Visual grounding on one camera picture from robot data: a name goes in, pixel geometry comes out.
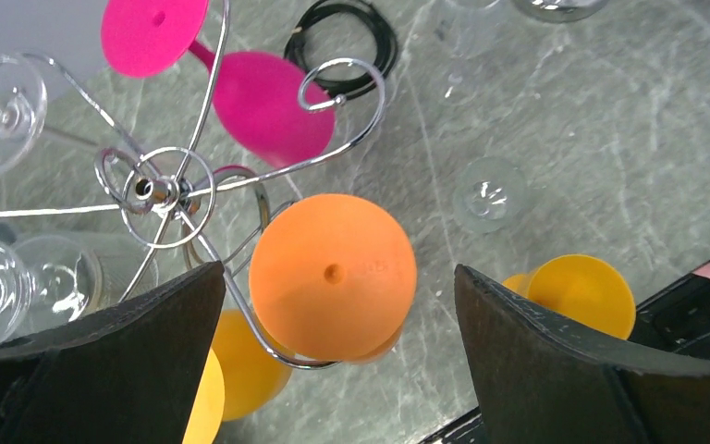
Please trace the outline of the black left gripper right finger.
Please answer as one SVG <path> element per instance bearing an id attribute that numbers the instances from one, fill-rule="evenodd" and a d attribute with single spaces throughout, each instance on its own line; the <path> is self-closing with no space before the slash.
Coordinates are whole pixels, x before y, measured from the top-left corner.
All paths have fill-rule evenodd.
<path id="1" fill-rule="evenodd" d="M 710 443 L 710 360 L 596 331 L 458 265 L 455 307 L 490 443 Z"/>

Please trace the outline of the orange wine glass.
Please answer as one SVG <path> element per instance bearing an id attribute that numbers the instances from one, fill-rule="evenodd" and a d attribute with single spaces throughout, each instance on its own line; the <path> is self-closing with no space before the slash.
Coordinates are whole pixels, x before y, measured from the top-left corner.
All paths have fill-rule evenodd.
<path id="1" fill-rule="evenodd" d="M 417 290 L 408 234 L 364 198 L 323 193 L 280 213 L 249 267 L 253 310 L 283 347 L 366 364 L 398 341 Z"/>

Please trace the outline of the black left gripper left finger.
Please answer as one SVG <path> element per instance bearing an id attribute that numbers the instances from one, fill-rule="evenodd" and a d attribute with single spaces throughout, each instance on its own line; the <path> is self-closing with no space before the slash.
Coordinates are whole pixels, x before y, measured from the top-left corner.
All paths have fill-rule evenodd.
<path id="1" fill-rule="evenodd" d="M 207 263 L 0 344 L 0 443 L 179 443 L 226 294 L 223 272 Z"/>

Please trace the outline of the pink wine glass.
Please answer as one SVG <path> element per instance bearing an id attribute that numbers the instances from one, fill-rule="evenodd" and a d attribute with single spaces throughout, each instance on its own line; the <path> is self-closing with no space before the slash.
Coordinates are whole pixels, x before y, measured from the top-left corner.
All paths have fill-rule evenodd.
<path id="1" fill-rule="evenodd" d="M 110 0 L 100 33 L 105 59 L 132 78 L 156 75 L 187 52 L 211 70 L 214 52 L 196 40 L 208 6 L 204 0 Z M 239 144 L 274 168 L 313 158 L 330 143 L 336 114 L 331 108 L 301 108 L 304 77 L 278 55 L 226 54 L 214 86 L 214 111 Z"/>

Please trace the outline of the yellow-orange wine glass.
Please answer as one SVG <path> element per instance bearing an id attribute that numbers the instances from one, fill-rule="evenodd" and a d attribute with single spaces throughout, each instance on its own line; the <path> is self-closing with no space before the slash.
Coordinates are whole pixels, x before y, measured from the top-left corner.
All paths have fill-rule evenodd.
<path id="1" fill-rule="evenodd" d="M 566 254 L 502 285 L 520 296 L 587 327 L 628 339 L 636 322 L 636 302 L 625 278 L 590 255 Z"/>

